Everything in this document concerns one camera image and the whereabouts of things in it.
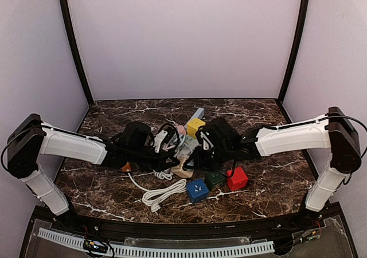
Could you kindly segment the dark green cube socket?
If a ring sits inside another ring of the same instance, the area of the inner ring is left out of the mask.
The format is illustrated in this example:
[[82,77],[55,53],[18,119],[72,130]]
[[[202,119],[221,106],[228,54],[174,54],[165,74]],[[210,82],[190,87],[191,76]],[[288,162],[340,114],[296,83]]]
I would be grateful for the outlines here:
[[212,191],[215,187],[221,186],[225,182],[225,177],[218,171],[206,172],[204,182],[207,188]]

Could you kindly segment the beige cube socket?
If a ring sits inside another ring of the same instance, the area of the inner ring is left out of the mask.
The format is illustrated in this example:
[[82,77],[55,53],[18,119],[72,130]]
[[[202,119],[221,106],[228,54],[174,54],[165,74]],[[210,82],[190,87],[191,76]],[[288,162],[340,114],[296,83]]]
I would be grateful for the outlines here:
[[186,158],[180,158],[179,159],[179,165],[178,166],[174,166],[170,169],[170,171],[177,175],[180,178],[191,178],[193,176],[194,171],[193,170],[184,170],[183,166],[184,163],[186,162]]

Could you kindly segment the blue cube socket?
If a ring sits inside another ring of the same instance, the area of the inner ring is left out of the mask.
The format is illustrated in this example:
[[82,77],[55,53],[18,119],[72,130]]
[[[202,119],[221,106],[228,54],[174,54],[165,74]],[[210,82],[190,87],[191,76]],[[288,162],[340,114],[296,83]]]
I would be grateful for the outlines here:
[[207,198],[209,189],[203,179],[197,179],[186,185],[186,192],[190,202],[195,204]]

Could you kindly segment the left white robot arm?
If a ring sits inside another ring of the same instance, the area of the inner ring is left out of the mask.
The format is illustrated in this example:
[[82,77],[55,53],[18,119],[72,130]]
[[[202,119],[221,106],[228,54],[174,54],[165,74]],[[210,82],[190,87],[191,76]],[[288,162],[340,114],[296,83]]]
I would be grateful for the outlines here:
[[107,168],[134,163],[164,171],[178,165],[179,160],[175,157],[177,144],[167,151],[162,149],[159,136],[163,133],[160,129],[154,135],[148,125],[134,121],[123,132],[103,138],[67,131],[43,121],[39,114],[30,114],[8,137],[1,164],[60,216],[71,212],[72,204],[54,182],[57,171],[46,163],[59,167],[62,159],[70,158]]

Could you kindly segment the red cube socket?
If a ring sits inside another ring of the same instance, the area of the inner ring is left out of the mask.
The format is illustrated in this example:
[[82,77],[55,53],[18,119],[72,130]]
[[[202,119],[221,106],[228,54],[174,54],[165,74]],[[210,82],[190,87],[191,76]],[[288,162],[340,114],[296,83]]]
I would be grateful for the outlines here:
[[237,191],[246,187],[248,177],[242,167],[235,168],[234,174],[227,178],[227,185],[230,191]]

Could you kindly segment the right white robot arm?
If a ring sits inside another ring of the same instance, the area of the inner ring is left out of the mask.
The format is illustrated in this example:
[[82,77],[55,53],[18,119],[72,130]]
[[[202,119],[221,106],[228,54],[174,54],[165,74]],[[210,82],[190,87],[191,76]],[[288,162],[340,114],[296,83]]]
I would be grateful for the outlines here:
[[360,148],[354,123],[366,128],[366,124],[345,115],[336,106],[308,120],[263,125],[243,133],[219,117],[198,129],[198,146],[187,163],[192,163],[193,169],[211,171],[229,161],[237,163],[290,151],[307,151],[318,176],[306,194],[304,206],[306,210],[320,212],[339,187],[351,180],[366,155],[366,150]]

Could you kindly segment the orange power strip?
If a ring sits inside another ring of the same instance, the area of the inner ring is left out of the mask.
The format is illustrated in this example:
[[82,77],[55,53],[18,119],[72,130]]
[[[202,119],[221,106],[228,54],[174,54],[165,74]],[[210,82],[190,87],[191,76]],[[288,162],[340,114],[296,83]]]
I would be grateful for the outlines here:
[[121,172],[123,173],[129,173],[132,171],[132,168],[131,168],[131,163],[130,162],[127,162],[121,169],[120,169]]

